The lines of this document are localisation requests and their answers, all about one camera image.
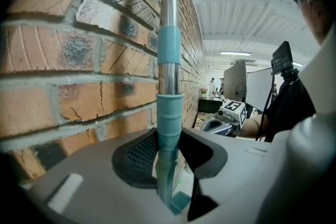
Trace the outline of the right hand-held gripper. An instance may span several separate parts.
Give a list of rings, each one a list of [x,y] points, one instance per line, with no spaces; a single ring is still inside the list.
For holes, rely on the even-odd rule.
[[[221,136],[236,137],[246,120],[245,103],[227,101],[212,118],[202,123],[202,131]]]

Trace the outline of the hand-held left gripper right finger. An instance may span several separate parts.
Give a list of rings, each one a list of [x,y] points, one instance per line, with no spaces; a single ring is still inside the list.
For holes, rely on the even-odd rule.
[[[274,223],[273,143],[183,128],[181,151],[194,183],[189,223]]]

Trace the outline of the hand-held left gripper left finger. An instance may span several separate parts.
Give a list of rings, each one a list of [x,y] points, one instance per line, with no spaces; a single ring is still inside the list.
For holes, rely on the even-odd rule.
[[[28,196],[52,223],[180,223],[159,198],[155,179],[127,156],[155,134],[147,129],[85,146],[47,171]]]

